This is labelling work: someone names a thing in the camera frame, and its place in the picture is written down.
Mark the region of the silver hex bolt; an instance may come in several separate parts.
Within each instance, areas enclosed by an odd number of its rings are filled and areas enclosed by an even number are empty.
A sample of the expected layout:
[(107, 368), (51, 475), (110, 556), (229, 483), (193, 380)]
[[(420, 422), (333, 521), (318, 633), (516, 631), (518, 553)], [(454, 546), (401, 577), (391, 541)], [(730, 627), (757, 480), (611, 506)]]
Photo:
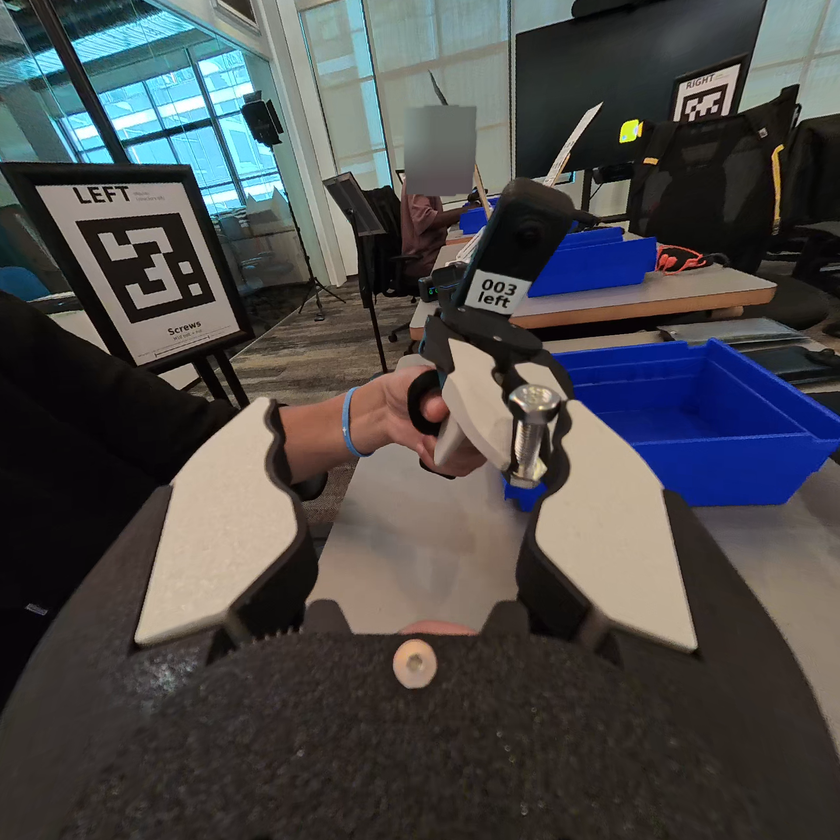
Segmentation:
[(550, 441), (550, 425), (556, 419), (564, 399), (554, 389), (540, 384), (521, 384), (507, 398), (513, 421), (509, 471), (540, 457)]

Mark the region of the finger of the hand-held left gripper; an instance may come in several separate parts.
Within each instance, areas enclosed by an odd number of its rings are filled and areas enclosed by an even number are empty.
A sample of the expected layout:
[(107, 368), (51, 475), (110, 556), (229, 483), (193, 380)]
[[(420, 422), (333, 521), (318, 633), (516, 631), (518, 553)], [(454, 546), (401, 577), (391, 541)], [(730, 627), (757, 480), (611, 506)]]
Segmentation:
[(448, 417), (437, 436), (435, 465), (443, 467), (468, 440), (496, 469), (508, 469), (513, 418), (493, 374), (497, 363), (470, 343), (450, 341), (448, 345), (455, 367), (442, 388)]
[[(528, 360), (513, 358), (501, 366), (502, 397), (506, 405), (508, 405), (510, 392), (517, 386), (527, 383), (548, 386), (559, 392), (563, 397), (560, 412), (549, 426), (549, 443), (543, 447), (541, 453), (547, 467), (547, 472), (542, 477), (544, 479), (551, 472), (552, 462), (555, 460), (555, 451), (558, 448), (555, 444), (556, 434), (566, 434), (571, 426), (568, 401), (572, 398), (574, 390), (569, 376), (547, 351), (540, 351)], [(509, 468), (503, 469), (501, 472), (507, 478)]]

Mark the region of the black jacket yellow stripe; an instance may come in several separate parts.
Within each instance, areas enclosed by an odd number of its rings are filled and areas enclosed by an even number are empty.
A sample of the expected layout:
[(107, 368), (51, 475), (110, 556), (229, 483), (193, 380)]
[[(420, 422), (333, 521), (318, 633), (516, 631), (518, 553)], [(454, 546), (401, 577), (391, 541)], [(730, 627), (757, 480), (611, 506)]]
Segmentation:
[(651, 125), (629, 185), (628, 231), (755, 273), (781, 227), (799, 88), (727, 117)]

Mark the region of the blue wristband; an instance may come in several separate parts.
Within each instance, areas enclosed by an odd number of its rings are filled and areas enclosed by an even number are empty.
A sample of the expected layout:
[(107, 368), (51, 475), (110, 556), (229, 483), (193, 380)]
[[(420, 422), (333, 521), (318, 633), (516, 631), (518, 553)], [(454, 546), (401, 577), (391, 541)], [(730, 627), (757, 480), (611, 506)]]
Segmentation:
[(368, 458), (372, 455), (372, 453), (363, 453), (354, 445), (354, 441), (352, 439), (352, 428), (351, 428), (351, 407), (352, 407), (352, 400), (356, 391), (359, 390), (359, 386), (354, 386), (350, 388), (343, 397), (342, 403), (342, 411), (341, 411), (341, 431), (343, 437), (343, 443), (347, 448), (348, 452), (357, 459)]

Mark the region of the person's left hand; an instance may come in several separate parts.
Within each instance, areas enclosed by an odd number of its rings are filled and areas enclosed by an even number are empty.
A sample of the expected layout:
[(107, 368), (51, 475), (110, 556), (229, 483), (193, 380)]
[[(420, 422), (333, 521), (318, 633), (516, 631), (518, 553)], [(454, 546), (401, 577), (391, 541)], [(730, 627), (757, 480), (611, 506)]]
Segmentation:
[(442, 464), (435, 463), (438, 439), (415, 428), (408, 412), (408, 393), (415, 380), (434, 369), (416, 364), (360, 387), (350, 403), (350, 440), (362, 455), (387, 445), (413, 451), (427, 471), (451, 478), (465, 477), (486, 463), (485, 457), (468, 440)]

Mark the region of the black zip pouch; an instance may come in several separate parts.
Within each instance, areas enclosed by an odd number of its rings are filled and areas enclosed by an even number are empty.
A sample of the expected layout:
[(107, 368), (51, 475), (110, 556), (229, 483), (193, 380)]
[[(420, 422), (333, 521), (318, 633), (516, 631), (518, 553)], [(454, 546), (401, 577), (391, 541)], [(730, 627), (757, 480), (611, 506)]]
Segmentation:
[(839, 383), (839, 356), (834, 350), (788, 345), (743, 355), (792, 385)]

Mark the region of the large black screen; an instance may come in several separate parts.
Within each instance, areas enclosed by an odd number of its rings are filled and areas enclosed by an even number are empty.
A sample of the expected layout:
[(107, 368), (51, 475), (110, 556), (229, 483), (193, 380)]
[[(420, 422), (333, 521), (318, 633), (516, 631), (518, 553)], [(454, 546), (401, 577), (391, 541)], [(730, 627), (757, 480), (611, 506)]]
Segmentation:
[(755, 47), (764, 1), (607, 2), (598, 14), (522, 32), (514, 48), (515, 176), (548, 174), (584, 114), (600, 111), (570, 153), (582, 172), (633, 162), (626, 123), (673, 114), (679, 77)]

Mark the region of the thin white sign board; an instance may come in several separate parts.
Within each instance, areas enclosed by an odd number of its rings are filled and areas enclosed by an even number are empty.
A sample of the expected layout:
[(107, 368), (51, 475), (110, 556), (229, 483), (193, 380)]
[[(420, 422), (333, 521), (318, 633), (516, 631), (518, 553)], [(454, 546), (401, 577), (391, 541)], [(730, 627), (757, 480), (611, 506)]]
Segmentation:
[(560, 176), (564, 173), (565, 167), (569, 163), (575, 145), (579, 142), (589, 125), (592, 123), (592, 121), (595, 119), (598, 113), (602, 110), (602, 107), (603, 102), (601, 101), (594, 107), (589, 108), (587, 111), (584, 112), (580, 121), (577, 122), (576, 126), (571, 132), (569, 138), (561, 147), (560, 152), (556, 155), (548, 174), (546, 174), (546, 176), (543, 178), (542, 184), (544, 186), (554, 187), (557, 184), (558, 180), (560, 179)]

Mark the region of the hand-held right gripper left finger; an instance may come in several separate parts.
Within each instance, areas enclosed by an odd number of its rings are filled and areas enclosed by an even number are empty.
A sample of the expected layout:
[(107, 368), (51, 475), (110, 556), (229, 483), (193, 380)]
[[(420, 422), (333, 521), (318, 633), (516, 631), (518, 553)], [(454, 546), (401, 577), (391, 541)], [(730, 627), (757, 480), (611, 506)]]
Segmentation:
[(139, 647), (208, 629), (239, 645), (299, 628), (319, 559), (288, 484), (285, 443), (278, 405), (261, 397), (171, 481)]

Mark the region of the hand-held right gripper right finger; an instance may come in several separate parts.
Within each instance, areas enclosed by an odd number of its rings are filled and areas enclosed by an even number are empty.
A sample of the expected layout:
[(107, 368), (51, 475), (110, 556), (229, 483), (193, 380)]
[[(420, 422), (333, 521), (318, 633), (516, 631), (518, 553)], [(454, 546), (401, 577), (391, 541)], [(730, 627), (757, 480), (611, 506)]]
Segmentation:
[(659, 479), (578, 400), (563, 405), (552, 442), (547, 490), (517, 561), (521, 602), (540, 629), (591, 651), (621, 631), (694, 653), (697, 633)]

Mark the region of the black music stand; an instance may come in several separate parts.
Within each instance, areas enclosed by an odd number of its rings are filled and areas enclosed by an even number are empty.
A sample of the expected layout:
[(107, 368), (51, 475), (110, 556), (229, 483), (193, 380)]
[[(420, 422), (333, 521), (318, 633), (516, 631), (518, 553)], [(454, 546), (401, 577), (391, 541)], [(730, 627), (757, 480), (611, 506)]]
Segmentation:
[(379, 238), (385, 229), (366, 192), (351, 172), (335, 175), (323, 181), (324, 187), (339, 210), (350, 223), (357, 252), (357, 275), (363, 308), (369, 312), (374, 341), (381, 363), (381, 372), (389, 372), (382, 343), (382, 335), (375, 311), (375, 258)]

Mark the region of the person's left forearm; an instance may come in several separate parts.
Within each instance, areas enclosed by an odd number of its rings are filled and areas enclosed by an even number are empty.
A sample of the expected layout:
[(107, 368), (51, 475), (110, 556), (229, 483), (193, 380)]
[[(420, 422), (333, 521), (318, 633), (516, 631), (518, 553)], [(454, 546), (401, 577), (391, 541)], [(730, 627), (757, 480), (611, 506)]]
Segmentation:
[(344, 395), (316, 404), (280, 409), (286, 434), (287, 462), (294, 484), (327, 473), (354, 458), (343, 443), (341, 431)]

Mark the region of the black light panel tripod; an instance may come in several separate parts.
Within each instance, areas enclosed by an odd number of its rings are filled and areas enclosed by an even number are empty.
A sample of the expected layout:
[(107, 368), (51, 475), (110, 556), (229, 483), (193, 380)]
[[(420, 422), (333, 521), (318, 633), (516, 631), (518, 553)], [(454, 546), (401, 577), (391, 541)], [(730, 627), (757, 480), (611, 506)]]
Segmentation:
[[(271, 153), (275, 154), (277, 147), (282, 143), (281, 135), (284, 133), (284, 129), (282, 128), (274, 104), (271, 101), (263, 99), (261, 91), (256, 90), (244, 95), (244, 104), (241, 107), (240, 112), (245, 120), (248, 130), (253, 136), (253, 139), (259, 144), (265, 146)], [(301, 300), (297, 314), (302, 314), (305, 305), (312, 298), (315, 300), (317, 307), (313, 320), (315, 322), (324, 322), (326, 314), (322, 305), (321, 294), (324, 292), (342, 304), (345, 304), (346, 300), (341, 298), (341, 296), (334, 291), (328, 289), (315, 275), (308, 247), (306, 246), (300, 225), (298, 223), (295, 207), (289, 195), (287, 195), (287, 205), (289, 208), (289, 216), (295, 229), (297, 240), (308, 272), (307, 290), (304, 294), (304, 298)]]

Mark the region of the black white marker board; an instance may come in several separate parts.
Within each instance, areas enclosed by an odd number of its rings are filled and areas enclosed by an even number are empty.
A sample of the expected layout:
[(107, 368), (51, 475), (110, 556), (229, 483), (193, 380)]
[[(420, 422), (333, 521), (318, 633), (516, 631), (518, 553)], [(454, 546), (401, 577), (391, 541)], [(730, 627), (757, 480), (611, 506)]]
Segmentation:
[(694, 123), (738, 113), (749, 72), (747, 53), (693, 70), (674, 80), (668, 117)]
[(162, 374), (192, 365), (249, 404), (226, 350), (255, 335), (193, 170), (5, 162), (2, 174), (108, 351)]

